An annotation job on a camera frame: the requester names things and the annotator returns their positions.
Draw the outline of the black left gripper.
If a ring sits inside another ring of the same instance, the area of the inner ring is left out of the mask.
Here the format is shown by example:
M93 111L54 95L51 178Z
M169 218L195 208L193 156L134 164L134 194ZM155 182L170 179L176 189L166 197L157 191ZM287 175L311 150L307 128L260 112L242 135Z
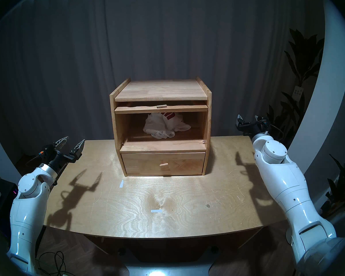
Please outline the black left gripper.
M61 171L68 163L75 163L82 156L82 151L85 145L85 139L79 142L69 155L63 154L60 150L66 144L69 137L63 137L54 142L54 152L51 154L51 160L48 166L54 171Z

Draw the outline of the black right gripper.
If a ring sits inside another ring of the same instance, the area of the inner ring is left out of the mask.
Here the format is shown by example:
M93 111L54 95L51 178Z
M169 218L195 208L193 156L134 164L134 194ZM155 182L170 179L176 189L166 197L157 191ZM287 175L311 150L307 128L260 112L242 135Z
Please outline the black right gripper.
M271 129L270 122L262 122L261 116L255 116L256 122L245 122L242 119L241 115L238 114L236 119L236 128L239 128L243 125L243 136L249 136L253 138L257 134L268 135L269 130Z

